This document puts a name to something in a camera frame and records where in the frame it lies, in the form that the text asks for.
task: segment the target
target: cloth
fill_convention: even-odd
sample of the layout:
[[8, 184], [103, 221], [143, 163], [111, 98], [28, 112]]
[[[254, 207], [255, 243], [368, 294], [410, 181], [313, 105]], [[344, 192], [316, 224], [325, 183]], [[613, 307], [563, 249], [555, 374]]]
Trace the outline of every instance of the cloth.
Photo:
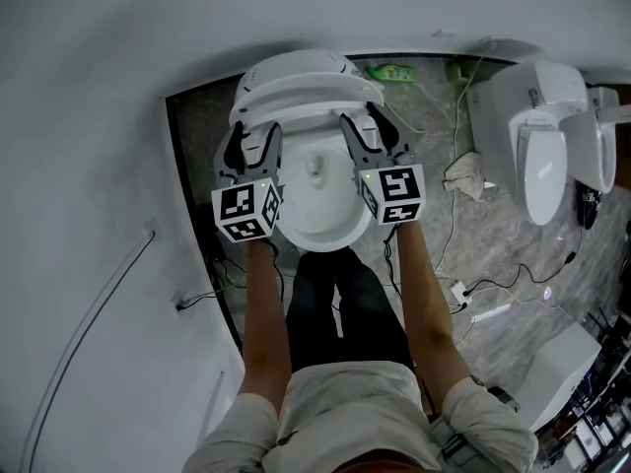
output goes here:
[[[470, 377], [449, 392], [443, 414], [501, 471], [530, 470], [536, 438]], [[440, 450], [430, 437], [414, 374], [390, 361], [334, 363], [294, 373], [280, 419], [264, 398], [239, 395], [183, 471], [332, 472], [378, 449], [400, 452], [428, 471], [440, 470]]]
[[482, 157], [477, 153], [466, 153], [445, 171], [445, 179], [443, 186], [447, 191], [458, 188], [475, 201], [480, 201], [484, 190]]
[[[331, 309], [334, 287], [344, 337]], [[343, 361], [393, 361], [414, 370], [401, 327], [375, 272], [349, 247], [303, 255], [287, 310], [292, 371]]]

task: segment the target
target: black floor trim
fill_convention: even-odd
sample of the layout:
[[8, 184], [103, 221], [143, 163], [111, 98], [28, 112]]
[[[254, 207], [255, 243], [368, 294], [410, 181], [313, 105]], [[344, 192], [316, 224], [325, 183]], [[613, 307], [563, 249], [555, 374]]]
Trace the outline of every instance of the black floor trim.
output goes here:
[[[181, 146], [181, 137], [179, 135], [179, 126], [177, 124], [177, 114], [176, 114], [176, 100], [175, 97], [181, 97], [182, 95], [191, 95], [192, 93], [197, 93], [204, 89], [207, 89], [210, 85], [204, 85], [199, 88], [194, 88], [193, 90], [188, 90], [183, 94], [175, 95], [173, 97], [168, 97], [166, 99], [167, 105], [167, 118], [169, 120], [169, 129], [171, 131], [171, 141], [174, 146], [175, 153], [175, 163], [177, 164], [177, 173], [179, 174], [179, 182], [181, 183], [181, 188], [184, 193], [184, 199], [186, 200], [186, 207], [188, 208], [188, 215], [190, 216], [190, 222], [193, 225], [193, 231], [195, 232], [195, 238], [197, 239], [197, 245], [199, 245], [199, 249], [202, 250], [200, 240], [202, 239], [202, 231], [201, 230], [212, 230], [213, 227], [202, 227], [200, 226], [198, 215], [197, 215], [197, 205], [195, 204], [195, 198], [193, 196], [193, 190], [190, 187], [190, 181], [188, 180], [188, 172], [186, 168], [186, 160], [184, 158], [184, 150]], [[212, 261], [212, 254], [207, 254], [208, 260]], [[208, 271], [209, 277], [211, 277], [211, 282], [219, 282], [217, 278], [217, 273], [214, 270], [214, 267], [207, 264], [206, 271]], [[214, 289], [217, 291], [217, 285], [213, 285]], [[235, 322], [233, 321], [233, 317], [230, 314], [230, 310], [228, 309], [228, 304], [226, 303], [226, 298], [223, 293], [217, 294], [217, 302], [219, 303], [219, 309], [228, 324], [228, 329], [230, 330], [230, 334], [239, 349], [239, 352], [243, 353], [243, 342], [241, 340], [241, 336], [239, 336], [239, 331], [237, 331], [237, 327], [235, 326]]]

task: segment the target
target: toilet bowl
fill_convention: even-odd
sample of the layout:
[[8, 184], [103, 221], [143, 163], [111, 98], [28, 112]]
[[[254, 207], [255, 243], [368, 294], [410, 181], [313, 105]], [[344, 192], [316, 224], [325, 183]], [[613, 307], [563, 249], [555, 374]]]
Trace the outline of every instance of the toilet bowl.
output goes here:
[[354, 163], [339, 117], [351, 117], [369, 147], [377, 148], [377, 125], [366, 103], [384, 104], [380, 90], [344, 56], [300, 50], [268, 58], [242, 77], [230, 114], [241, 121], [242, 151], [257, 163], [271, 126], [283, 131], [279, 186], [283, 203], [276, 226], [294, 245], [329, 252], [366, 230], [372, 214], [357, 193]]
[[584, 185], [608, 193], [616, 168], [615, 123], [600, 121], [596, 112], [618, 107], [618, 93], [610, 88], [591, 88], [586, 112], [567, 117], [560, 128], [568, 148], [568, 173]]
[[547, 224], [561, 203], [567, 174], [559, 123], [587, 110], [583, 77], [566, 65], [523, 63], [472, 86], [466, 98], [485, 179], [506, 187], [532, 223]]

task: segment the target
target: black cable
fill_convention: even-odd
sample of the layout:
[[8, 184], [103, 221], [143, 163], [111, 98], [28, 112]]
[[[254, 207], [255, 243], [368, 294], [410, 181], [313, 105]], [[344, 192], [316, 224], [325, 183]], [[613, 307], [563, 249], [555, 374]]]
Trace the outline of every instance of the black cable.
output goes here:
[[604, 314], [604, 311], [602, 310], [602, 306], [598, 307], [598, 311], [600, 312], [600, 315], [602, 315], [602, 318], [604, 319], [604, 323], [607, 325], [607, 327], [611, 327], [611, 324], [609, 324], [609, 321], [607, 320], [607, 317]]
[[187, 306], [182, 306], [181, 304], [179, 304], [178, 306], [175, 307], [175, 309], [177, 311], [186, 310], [187, 308], [191, 308], [193, 305], [198, 304], [204, 298], [216, 298], [216, 296], [214, 294], [212, 294], [212, 295], [209, 294], [208, 296], [202, 296], [202, 297], [198, 298], [197, 300], [195, 300], [192, 304], [188, 304]]
[[215, 275], [217, 276], [217, 280], [219, 280], [221, 289], [226, 289], [226, 283], [224, 282], [224, 279], [221, 278], [221, 274], [217, 270], [215, 270]]
[[238, 286], [232, 280], [230, 280], [230, 277], [228, 276], [228, 267], [224, 264], [223, 261], [217, 261], [217, 262], [224, 267], [224, 275], [226, 276], [226, 280], [228, 281], [228, 284], [230, 284], [231, 286], [237, 289], [245, 289], [245, 286]]
[[270, 247], [272, 247], [272, 251], [274, 253], [274, 255], [272, 256], [272, 264], [274, 265], [276, 273], [278, 274], [278, 277], [280, 278], [280, 303], [283, 303], [284, 298], [285, 298], [285, 279], [283, 279], [283, 274], [280, 273], [280, 270], [278, 269], [278, 265], [276, 264], [276, 259], [278, 258], [278, 254], [279, 254], [278, 247], [269, 238], [260, 238], [259, 240], [262, 241], [263, 243], [267, 243]]
[[396, 230], [398, 230], [399, 226], [401, 226], [401, 223], [395, 224], [392, 227], [392, 231], [390, 232], [390, 234], [384, 240], [384, 259], [386, 260], [387, 274], [390, 277], [390, 283], [398, 294], [398, 298], [403, 301], [403, 298], [401, 297], [401, 291], [394, 282], [394, 268], [392, 267], [392, 261], [390, 261], [390, 258], [392, 257], [392, 247], [390, 247], [390, 241], [392, 240], [392, 237], [394, 237], [394, 234], [396, 233]]
[[532, 277], [532, 272], [530, 272], [530, 269], [526, 265], [524, 265], [523, 263], [520, 263], [520, 266], [518, 267], [518, 270], [517, 270], [517, 276], [515, 277], [515, 280], [511, 284], [509, 284], [508, 286], [502, 286], [502, 284], [498, 284], [494, 280], [482, 279], [482, 280], [477, 281], [475, 283], [475, 285], [471, 289], [467, 289], [466, 291], [464, 291], [462, 293], [462, 295], [465, 296], [465, 297], [469, 296], [473, 292], [473, 290], [475, 288], [477, 288], [480, 284], [483, 284], [483, 283], [493, 284], [494, 286], [496, 286], [498, 288], [502, 288], [502, 289], [510, 289], [513, 286], [515, 286], [515, 284], [517, 283], [517, 280], [520, 278], [520, 273], [522, 272], [522, 268], [526, 269], [526, 271], [528, 272], [528, 275], [530, 276], [530, 279], [532, 280], [532, 282], [534, 284], [545, 284], [546, 282], [548, 282], [548, 281], [552, 280], [554, 277], [556, 277], [559, 273], [561, 273], [561, 270], [563, 270], [563, 268], [565, 268], [572, 261], [574, 261], [574, 259], [576, 259], [576, 255], [579, 253], [579, 250], [581, 250], [581, 242], [582, 241], [583, 241], [583, 225], [581, 225], [581, 231], [580, 231], [580, 234], [579, 234], [579, 244], [577, 245], [576, 250], [573, 250], [572, 252], [570, 252], [568, 254], [568, 257], [565, 258], [565, 261], [563, 262], [563, 265], [561, 265], [561, 268], [559, 268], [557, 271], [555, 271], [547, 279], [536, 280], [534, 277]]
[[77, 345], [75, 345], [74, 349], [72, 349], [72, 352], [70, 353], [70, 357], [68, 358], [68, 361], [66, 361], [66, 364], [63, 367], [61, 375], [59, 376], [59, 379], [57, 380], [57, 383], [55, 384], [55, 388], [52, 391], [50, 399], [48, 400], [48, 404], [46, 405], [46, 409], [45, 409], [45, 411], [43, 413], [43, 416], [41, 417], [41, 422], [39, 423], [39, 428], [37, 429], [37, 435], [35, 436], [35, 442], [33, 444], [33, 451], [31, 452], [31, 460], [29, 461], [29, 473], [33, 472], [33, 464], [35, 462], [35, 453], [37, 452], [37, 445], [39, 444], [39, 439], [41, 438], [41, 432], [43, 430], [43, 425], [45, 424], [46, 419], [48, 418], [48, 413], [50, 412], [50, 407], [52, 406], [52, 402], [54, 401], [55, 396], [57, 395], [57, 391], [59, 390], [59, 386], [61, 385], [61, 382], [63, 381], [63, 377], [65, 376], [66, 372], [68, 371], [68, 367], [70, 366], [70, 363], [74, 359], [75, 354], [77, 354], [77, 351], [79, 350], [79, 347], [83, 343], [84, 338], [86, 338], [86, 335], [88, 334], [88, 331], [90, 331], [90, 328], [92, 327], [92, 325], [97, 320], [97, 317], [99, 317], [99, 314], [102, 312], [102, 310], [104, 309], [104, 307], [107, 304], [107, 302], [109, 302], [109, 299], [111, 298], [111, 296], [118, 289], [118, 286], [120, 286], [120, 283], [127, 276], [127, 274], [129, 273], [129, 270], [131, 270], [132, 267], [134, 266], [134, 264], [136, 264], [136, 261], [138, 261], [138, 259], [140, 259], [140, 256], [142, 256], [142, 254], [145, 251], [145, 249], [149, 246], [149, 244], [154, 240], [155, 237], [156, 237], [156, 232], [152, 232], [151, 238], [149, 238], [149, 241], [147, 241], [147, 243], [145, 243], [145, 245], [142, 247], [142, 249], [140, 250], [138, 255], [133, 259], [133, 261], [131, 263], [129, 263], [129, 266], [127, 266], [127, 268], [125, 269], [123, 274], [116, 281], [116, 284], [114, 284], [114, 287], [111, 288], [111, 291], [109, 292], [109, 294], [105, 298], [104, 302], [97, 309], [97, 313], [95, 313], [94, 317], [92, 317], [92, 319], [88, 323], [88, 326], [86, 327], [84, 332], [79, 337], [79, 341], [77, 342]]
[[471, 322], [471, 325], [469, 326], [469, 328], [468, 328], [468, 330], [466, 331], [466, 333], [464, 333], [464, 336], [463, 336], [462, 338], [460, 338], [457, 342], [455, 342], [455, 343], [454, 343], [454, 347], [455, 347], [456, 345], [461, 344], [461, 343], [464, 341], [464, 339], [465, 339], [467, 336], [469, 336], [469, 333], [473, 330], [473, 326], [474, 326], [474, 325], [475, 325], [475, 321]]
[[591, 319], [591, 320], [592, 320], [592, 321], [596, 324], [596, 326], [598, 326], [598, 329], [599, 329], [600, 331], [602, 331], [602, 330], [604, 329], [604, 326], [598, 322], [598, 319], [596, 319], [596, 318], [592, 315], [592, 313], [591, 313], [590, 311], [588, 312], [588, 316], [589, 316], [589, 317], [590, 317], [590, 319]]
[[242, 266], [238, 265], [235, 261], [233, 261], [230, 257], [226, 257], [226, 261], [229, 263], [233, 263], [237, 268], [239, 268], [242, 272], [245, 273], [245, 270]]
[[450, 312], [450, 314], [451, 315], [456, 315], [457, 313], [461, 313], [467, 307], [468, 307], [468, 304], [462, 304], [462, 306], [458, 310], [452, 311], [452, 312]]

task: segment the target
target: wire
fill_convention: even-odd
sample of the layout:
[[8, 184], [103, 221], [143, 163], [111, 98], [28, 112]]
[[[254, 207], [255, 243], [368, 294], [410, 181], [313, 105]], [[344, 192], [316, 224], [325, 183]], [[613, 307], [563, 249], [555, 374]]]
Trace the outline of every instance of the wire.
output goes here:
[[[453, 139], [454, 140], [454, 153], [452, 155], [452, 162], [450, 163], [450, 166], [456, 162], [456, 156], [457, 156], [456, 137], [457, 137], [457, 131], [458, 131], [459, 123], [460, 123], [460, 110], [459, 110], [460, 102], [462, 98], [464, 97], [464, 94], [466, 93], [466, 91], [469, 89], [469, 86], [471, 86], [471, 82], [473, 81], [473, 78], [475, 77], [475, 74], [477, 73], [477, 69], [480, 67], [480, 63], [482, 63], [483, 59], [484, 59], [484, 56], [480, 56], [480, 59], [477, 60], [477, 63], [475, 64], [475, 68], [473, 69], [473, 72], [471, 73], [471, 77], [469, 77], [468, 82], [464, 86], [464, 89], [462, 90], [462, 92], [460, 93], [460, 96], [457, 98], [457, 101], [456, 101], [456, 125], [454, 127], [454, 139]], [[445, 244], [445, 248], [443, 249], [443, 255], [441, 256], [441, 260], [436, 265], [436, 268], [434, 268], [434, 273], [436, 273], [441, 267], [441, 265], [443, 264], [443, 261], [445, 260], [445, 255], [447, 254], [447, 249], [449, 248], [450, 243], [452, 242], [452, 239], [454, 238], [455, 233], [456, 233], [456, 190], [454, 189], [454, 198], [452, 200], [452, 232], [450, 233], [450, 237], [448, 238], [447, 243]]]
[[550, 275], [548, 278], [543, 279], [543, 280], [536, 280], [532, 276], [532, 272], [530, 272], [530, 269], [525, 264], [520, 263], [520, 266], [518, 267], [517, 275], [515, 276], [515, 279], [513, 279], [513, 282], [511, 282], [511, 284], [509, 284], [507, 286], [504, 286], [502, 284], [498, 284], [497, 282], [495, 282], [494, 280], [491, 280], [491, 279], [481, 279], [481, 280], [478, 280], [471, 289], [467, 289], [466, 291], [464, 291], [462, 293], [462, 295], [465, 296], [465, 297], [469, 296], [471, 294], [471, 292], [475, 288], [477, 288], [480, 284], [484, 284], [484, 283], [493, 284], [497, 288], [510, 289], [513, 286], [515, 286], [515, 284], [517, 283], [518, 279], [520, 278], [520, 274], [522, 273], [522, 268], [526, 269], [526, 271], [528, 272], [528, 275], [530, 276], [530, 279], [532, 280], [532, 282], [534, 284], [545, 284], [546, 282], [548, 282], [548, 281], [552, 280], [554, 277], [556, 277], [559, 273], [561, 273], [561, 270], [563, 270], [563, 268], [565, 268], [572, 261], [574, 261], [575, 258], [576, 258], [576, 252], [570, 252], [568, 257], [565, 258], [565, 261], [561, 265], [561, 267], [557, 271], [555, 271], [552, 275]]
[[386, 260], [387, 274], [390, 277], [390, 283], [392, 284], [392, 286], [394, 287], [394, 290], [398, 294], [398, 298], [401, 301], [403, 301], [403, 298], [401, 297], [401, 291], [399, 290], [398, 286], [394, 282], [394, 268], [392, 267], [392, 261], [390, 261], [390, 258], [392, 257], [392, 247], [390, 247], [390, 241], [392, 240], [392, 237], [394, 237], [394, 234], [396, 233], [396, 230], [398, 229], [399, 226], [401, 226], [401, 223], [395, 224], [392, 227], [390, 234], [384, 240], [384, 259]]
[[238, 265], [235, 261], [233, 261], [230, 257], [226, 257], [226, 261], [228, 261], [229, 263], [234, 264], [237, 268], [239, 268], [242, 272], [245, 273], [245, 270], [242, 266]]
[[607, 320], [607, 317], [604, 314], [604, 310], [602, 309], [602, 306], [598, 307], [598, 311], [600, 312], [600, 315], [602, 315], [602, 318], [604, 319], [604, 323], [607, 325], [607, 327], [611, 327], [611, 324], [609, 324], [609, 321]]
[[410, 130], [412, 133], [416, 133], [418, 135], [422, 135], [425, 133], [425, 130], [422, 130], [420, 128], [415, 128], [414, 126], [412, 126], [409, 122], [407, 122], [405, 119], [403, 119], [400, 115], [398, 115], [398, 113], [396, 112], [396, 110], [394, 110], [392, 108], [392, 105], [390, 105], [386, 100], [384, 100], [384, 105], [386, 106], [386, 108], [392, 112], [392, 115], [394, 117], [396, 117], [399, 122], [405, 126], [408, 130]]
[[473, 294], [471, 295], [471, 297], [473, 298], [474, 296], [477, 296], [477, 295], [479, 295], [480, 293], [484, 293], [485, 291], [491, 291], [492, 289], [501, 289], [502, 291], [504, 291], [505, 293], [507, 293], [509, 296], [511, 296], [514, 300], [516, 300], [516, 301], [517, 301], [517, 303], [519, 303], [519, 304], [529, 304], [529, 303], [532, 303], [532, 302], [536, 302], [536, 303], [540, 304], [541, 306], [543, 306], [544, 308], [547, 308], [548, 310], [557, 310], [557, 309], [559, 309], [559, 310], [561, 310], [563, 313], [565, 313], [568, 317], [570, 317], [571, 319], [573, 319], [573, 320], [574, 320], [574, 317], [573, 317], [572, 315], [570, 315], [567, 311], [565, 311], [565, 308], [563, 308], [563, 306], [562, 306], [562, 305], [558, 305], [558, 306], [548, 306], [547, 304], [545, 304], [544, 302], [542, 302], [542, 301], [540, 301], [540, 300], [538, 300], [538, 299], [536, 299], [536, 298], [533, 298], [532, 300], [525, 300], [525, 301], [522, 301], [522, 300], [520, 300], [518, 297], [516, 297], [513, 293], [511, 293], [511, 292], [510, 292], [508, 289], [506, 289], [506, 288], [500, 288], [500, 287], [497, 287], [497, 286], [493, 286], [493, 287], [490, 287], [490, 288], [484, 288], [484, 289], [481, 289], [481, 290], [477, 291], [476, 293], [473, 293]]
[[195, 304], [198, 304], [199, 302], [201, 302], [204, 298], [215, 298], [214, 294], [208, 293], [207, 295], [204, 296], [200, 296], [199, 298], [197, 298], [197, 300], [195, 300], [195, 298], [191, 298], [190, 300], [195, 300], [192, 304], [188, 304], [187, 306], [184, 306], [183, 304], [179, 304], [175, 307], [175, 309], [177, 311], [182, 311], [182, 310], [186, 310], [187, 308], [191, 308], [192, 306], [194, 306]]
[[215, 275], [217, 276], [217, 280], [219, 280], [219, 284], [221, 285], [221, 289], [226, 289], [226, 283], [224, 282], [224, 279], [221, 278], [220, 273], [215, 270]]
[[228, 267], [224, 264], [223, 261], [217, 261], [217, 262], [224, 267], [224, 275], [226, 276], [226, 280], [228, 281], [228, 284], [230, 284], [232, 287], [237, 288], [237, 289], [245, 289], [245, 286], [238, 286], [232, 280], [230, 280], [230, 277], [228, 276]]
[[465, 339], [467, 336], [469, 336], [469, 333], [471, 332], [471, 329], [473, 329], [473, 326], [474, 326], [474, 325], [475, 325], [475, 321], [471, 321], [471, 325], [469, 326], [469, 329], [466, 331], [466, 333], [464, 333], [464, 336], [463, 336], [462, 338], [460, 338], [457, 342], [455, 342], [455, 343], [454, 343], [454, 347], [455, 347], [456, 345], [461, 344], [461, 343], [464, 341], [464, 339]]
[[118, 286], [120, 286], [120, 283], [124, 280], [124, 278], [127, 276], [129, 271], [133, 268], [134, 264], [136, 264], [136, 261], [138, 261], [138, 259], [140, 259], [140, 256], [142, 256], [142, 254], [145, 252], [145, 250], [147, 249], [149, 244], [154, 240], [155, 237], [156, 237], [156, 232], [152, 232], [151, 238], [149, 238], [147, 243], [144, 244], [144, 246], [142, 247], [140, 252], [138, 252], [138, 255], [131, 261], [131, 263], [129, 263], [129, 266], [127, 266], [127, 268], [122, 273], [120, 278], [114, 284], [113, 288], [111, 288], [111, 291], [109, 292], [109, 294], [105, 298], [104, 302], [101, 304], [101, 306], [99, 306], [99, 308], [97, 309], [97, 312], [95, 313], [94, 317], [92, 317], [92, 319], [88, 323], [88, 326], [86, 327], [84, 332], [79, 337], [79, 341], [77, 342], [77, 345], [75, 345], [74, 349], [72, 349], [72, 352], [70, 353], [70, 356], [68, 357], [68, 361], [66, 361], [66, 364], [63, 367], [61, 375], [59, 376], [59, 379], [57, 380], [57, 383], [55, 384], [55, 388], [52, 390], [52, 394], [50, 396], [50, 399], [48, 400], [48, 404], [46, 405], [46, 409], [43, 412], [43, 416], [41, 417], [41, 422], [39, 423], [39, 428], [37, 429], [37, 434], [35, 436], [35, 442], [33, 444], [33, 451], [31, 452], [31, 459], [29, 461], [29, 473], [33, 472], [33, 465], [34, 465], [34, 462], [35, 462], [35, 453], [37, 452], [37, 446], [39, 445], [39, 439], [41, 438], [41, 432], [43, 430], [43, 425], [46, 423], [46, 419], [48, 417], [48, 413], [50, 412], [50, 408], [52, 407], [52, 402], [54, 401], [55, 396], [57, 395], [57, 391], [59, 390], [59, 386], [61, 385], [61, 382], [63, 381], [63, 378], [64, 378], [65, 374], [68, 372], [68, 367], [70, 366], [70, 363], [72, 363], [72, 360], [74, 359], [75, 354], [77, 354], [77, 351], [79, 350], [79, 347], [81, 347], [81, 344], [83, 343], [84, 339], [86, 338], [86, 335], [88, 334], [88, 331], [90, 331], [90, 328], [92, 327], [92, 325], [95, 323], [95, 321], [97, 320], [97, 318], [99, 317], [99, 315], [103, 311], [105, 305], [109, 302], [109, 299], [112, 297], [112, 295], [118, 289]]
[[596, 326], [598, 326], [598, 328], [600, 329], [600, 331], [602, 331], [604, 329], [604, 326], [602, 324], [600, 324], [600, 322], [598, 322], [598, 319], [596, 319], [592, 313], [589, 311], [588, 312], [588, 316], [590, 317], [590, 319], [596, 324]]
[[450, 312], [450, 315], [456, 315], [457, 313], [461, 313], [463, 310], [466, 310], [467, 307], [468, 307], [468, 304], [463, 304], [458, 310]]
[[280, 278], [280, 303], [283, 303], [285, 299], [285, 279], [283, 278], [283, 274], [280, 272], [280, 270], [278, 269], [278, 265], [276, 264], [276, 259], [278, 258], [279, 254], [278, 247], [269, 238], [260, 238], [259, 241], [267, 243], [270, 247], [272, 247], [272, 251], [274, 253], [274, 255], [272, 256], [272, 264], [274, 265], [274, 269], [276, 270], [276, 273]]

